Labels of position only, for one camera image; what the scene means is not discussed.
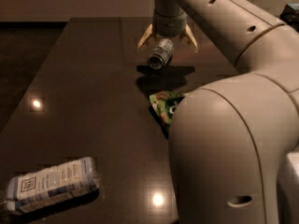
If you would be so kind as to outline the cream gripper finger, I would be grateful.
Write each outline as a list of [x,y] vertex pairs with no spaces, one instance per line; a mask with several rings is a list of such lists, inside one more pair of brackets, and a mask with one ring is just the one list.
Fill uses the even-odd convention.
[[192,51],[198,50],[197,41],[192,33],[192,30],[188,24],[185,25],[183,30],[179,34],[179,40],[188,46]]
[[142,37],[140,38],[138,44],[137,44],[137,50],[143,51],[146,49],[149,45],[152,45],[156,42],[156,34],[153,30],[153,25],[150,24]]

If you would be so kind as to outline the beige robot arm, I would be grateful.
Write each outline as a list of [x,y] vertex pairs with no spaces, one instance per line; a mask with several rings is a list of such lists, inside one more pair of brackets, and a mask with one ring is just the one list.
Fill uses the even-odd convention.
[[277,177],[298,144],[298,34],[247,0],[155,0],[156,35],[195,24],[239,72],[177,106],[169,159],[180,224],[279,224]]

